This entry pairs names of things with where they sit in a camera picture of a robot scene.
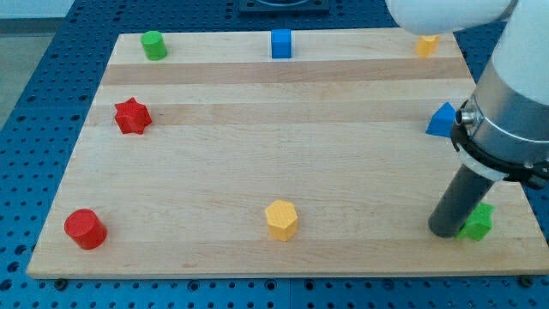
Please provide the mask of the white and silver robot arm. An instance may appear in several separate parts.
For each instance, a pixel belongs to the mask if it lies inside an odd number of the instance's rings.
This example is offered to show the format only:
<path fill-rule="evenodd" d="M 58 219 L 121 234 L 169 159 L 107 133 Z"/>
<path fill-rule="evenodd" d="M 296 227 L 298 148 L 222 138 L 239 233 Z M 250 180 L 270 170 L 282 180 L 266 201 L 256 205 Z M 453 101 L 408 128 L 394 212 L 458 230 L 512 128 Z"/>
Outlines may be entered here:
<path fill-rule="evenodd" d="M 452 142 L 466 167 L 491 180 L 548 183 L 548 2 L 387 3 L 410 33 L 432 35 L 505 21 L 475 90 L 458 110 Z"/>

